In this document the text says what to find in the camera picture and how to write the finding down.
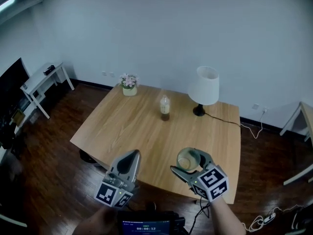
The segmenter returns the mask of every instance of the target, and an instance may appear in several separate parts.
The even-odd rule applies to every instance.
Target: digital timer display
[[[123,221],[123,234],[143,235],[168,235],[170,233],[170,221]]]

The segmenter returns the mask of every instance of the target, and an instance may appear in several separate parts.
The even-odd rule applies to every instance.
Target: ceiling light
[[[0,11],[4,10],[5,8],[9,7],[14,3],[15,0],[8,0],[0,5]]]

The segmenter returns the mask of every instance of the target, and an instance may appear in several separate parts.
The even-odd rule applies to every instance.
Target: black lamp base
[[[203,105],[198,104],[198,106],[193,109],[193,113],[199,117],[203,116],[205,114],[205,110],[203,108]]]

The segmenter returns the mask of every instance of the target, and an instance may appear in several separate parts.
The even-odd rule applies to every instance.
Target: lamp shade
[[[220,78],[218,72],[206,66],[197,68],[197,77],[188,88],[188,95],[198,104],[211,105],[219,100]]]

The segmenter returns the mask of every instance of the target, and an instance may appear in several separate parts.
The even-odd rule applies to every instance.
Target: flower pot
[[[125,96],[135,96],[137,94],[137,87],[134,86],[131,89],[125,89],[123,88],[123,94]]]

